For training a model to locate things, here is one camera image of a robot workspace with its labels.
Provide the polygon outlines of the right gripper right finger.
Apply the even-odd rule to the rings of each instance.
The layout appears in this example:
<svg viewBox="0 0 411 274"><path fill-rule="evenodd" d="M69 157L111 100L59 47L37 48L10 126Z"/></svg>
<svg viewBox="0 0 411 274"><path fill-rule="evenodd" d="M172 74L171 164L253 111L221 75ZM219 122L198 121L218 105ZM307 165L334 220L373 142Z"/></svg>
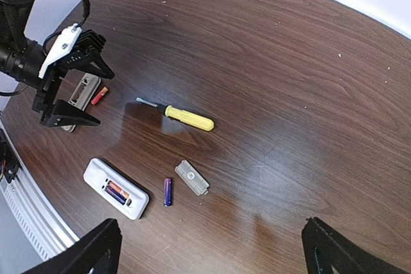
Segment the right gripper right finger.
<svg viewBox="0 0 411 274"><path fill-rule="evenodd" d="M404 273L366 252L323 220L308 218L302 232L308 273Z"/></svg>

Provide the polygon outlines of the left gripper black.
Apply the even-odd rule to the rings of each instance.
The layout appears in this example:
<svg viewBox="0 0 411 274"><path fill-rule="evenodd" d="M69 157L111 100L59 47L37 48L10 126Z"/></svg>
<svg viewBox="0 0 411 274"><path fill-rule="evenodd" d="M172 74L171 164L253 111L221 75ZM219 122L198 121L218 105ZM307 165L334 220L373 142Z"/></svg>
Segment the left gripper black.
<svg viewBox="0 0 411 274"><path fill-rule="evenodd" d="M74 69L100 78L113 79L114 72L95 48L76 49L71 51L49 67L45 78L34 77L34 88L37 90L32 109L41 114L40 124L45 127L61 126L98 126L101 121L87 112L64 100L56 100L62 79L68 70Z"/></svg>

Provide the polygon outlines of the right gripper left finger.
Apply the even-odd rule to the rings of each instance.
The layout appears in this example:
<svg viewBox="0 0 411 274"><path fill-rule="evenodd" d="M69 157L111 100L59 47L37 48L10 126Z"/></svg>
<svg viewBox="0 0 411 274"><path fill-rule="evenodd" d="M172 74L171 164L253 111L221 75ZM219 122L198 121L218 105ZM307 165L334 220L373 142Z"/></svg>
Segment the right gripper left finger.
<svg viewBox="0 0 411 274"><path fill-rule="evenodd" d="M26 273L117 273L122 235L116 219L106 219L74 245Z"/></svg>

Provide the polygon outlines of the grey remote control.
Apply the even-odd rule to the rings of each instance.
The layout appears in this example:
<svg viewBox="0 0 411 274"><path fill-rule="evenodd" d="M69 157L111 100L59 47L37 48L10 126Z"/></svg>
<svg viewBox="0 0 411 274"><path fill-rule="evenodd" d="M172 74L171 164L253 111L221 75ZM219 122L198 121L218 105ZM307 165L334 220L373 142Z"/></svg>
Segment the grey remote control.
<svg viewBox="0 0 411 274"><path fill-rule="evenodd" d="M101 78L86 73L71 94L69 104L84 111L101 83Z"/></svg>

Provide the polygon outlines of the red battery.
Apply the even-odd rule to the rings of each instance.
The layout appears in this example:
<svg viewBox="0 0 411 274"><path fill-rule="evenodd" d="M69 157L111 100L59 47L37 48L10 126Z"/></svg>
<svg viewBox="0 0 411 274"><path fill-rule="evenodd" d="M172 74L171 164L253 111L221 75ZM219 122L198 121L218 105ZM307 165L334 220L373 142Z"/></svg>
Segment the red battery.
<svg viewBox="0 0 411 274"><path fill-rule="evenodd" d="M91 105L96 105L105 95L108 93L109 89L104 87L102 88L91 100Z"/></svg>

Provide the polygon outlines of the white remote control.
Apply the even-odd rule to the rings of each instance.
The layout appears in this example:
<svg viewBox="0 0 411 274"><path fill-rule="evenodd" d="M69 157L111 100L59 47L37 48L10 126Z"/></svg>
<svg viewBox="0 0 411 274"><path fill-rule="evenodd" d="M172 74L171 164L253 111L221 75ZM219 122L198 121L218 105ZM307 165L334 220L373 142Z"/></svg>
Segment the white remote control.
<svg viewBox="0 0 411 274"><path fill-rule="evenodd" d="M128 219L139 219L150 201L149 195L111 168L100 158L92 158L83 180L104 200Z"/></svg>

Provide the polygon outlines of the grey battery cover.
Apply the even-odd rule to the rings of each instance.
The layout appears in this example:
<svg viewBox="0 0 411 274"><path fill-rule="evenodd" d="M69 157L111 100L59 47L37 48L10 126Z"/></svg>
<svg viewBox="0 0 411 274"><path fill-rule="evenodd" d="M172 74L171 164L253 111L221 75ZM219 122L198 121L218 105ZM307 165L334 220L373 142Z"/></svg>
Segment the grey battery cover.
<svg viewBox="0 0 411 274"><path fill-rule="evenodd" d="M187 160L182 160L175 172L197 196L208 193L209 182Z"/></svg>

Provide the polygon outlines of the yellow handled screwdriver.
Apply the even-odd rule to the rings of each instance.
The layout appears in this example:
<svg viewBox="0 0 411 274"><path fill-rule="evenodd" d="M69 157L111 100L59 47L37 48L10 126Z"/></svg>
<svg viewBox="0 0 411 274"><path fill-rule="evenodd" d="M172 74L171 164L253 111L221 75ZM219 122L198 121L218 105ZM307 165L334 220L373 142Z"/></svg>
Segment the yellow handled screwdriver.
<svg viewBox="0 0 411 274"><path fill-rule="evenodd" d="M173 107L172 105L162 105L152 103L142 98L136 98L137 102L156 108L165 117L177 120L194 128L210 132L214 129L214 121L198 114Z"/></svg>

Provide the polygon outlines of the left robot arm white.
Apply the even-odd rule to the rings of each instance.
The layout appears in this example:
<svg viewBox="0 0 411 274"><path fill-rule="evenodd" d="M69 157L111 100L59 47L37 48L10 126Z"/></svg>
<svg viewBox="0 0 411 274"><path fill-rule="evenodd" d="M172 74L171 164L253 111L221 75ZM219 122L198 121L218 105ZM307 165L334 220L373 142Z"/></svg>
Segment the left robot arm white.
<svg viewBox="0 0 411 274"><path fill-rule="evenodd" d="M32 109L41 114L41 125L98 126L100 120L56 98L71 69L108 80L115 76L101 57L104 36L82 29L90 14L90 1L82 0L79 23L50 34L43 44L24 34L34 1L1 0L1 72L36 90Z"/></svg>

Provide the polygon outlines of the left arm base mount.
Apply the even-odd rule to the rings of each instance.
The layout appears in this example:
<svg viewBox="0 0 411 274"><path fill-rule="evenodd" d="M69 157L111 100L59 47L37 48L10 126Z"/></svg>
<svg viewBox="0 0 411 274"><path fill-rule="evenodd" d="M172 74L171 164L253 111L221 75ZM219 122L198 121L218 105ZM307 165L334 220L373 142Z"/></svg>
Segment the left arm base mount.
<svg viewBox="0 0 411 274"><path fill-rule="evenodd" d="M16 177L21 165L3 129L1 129L1 179L10 184Z"/></svg>

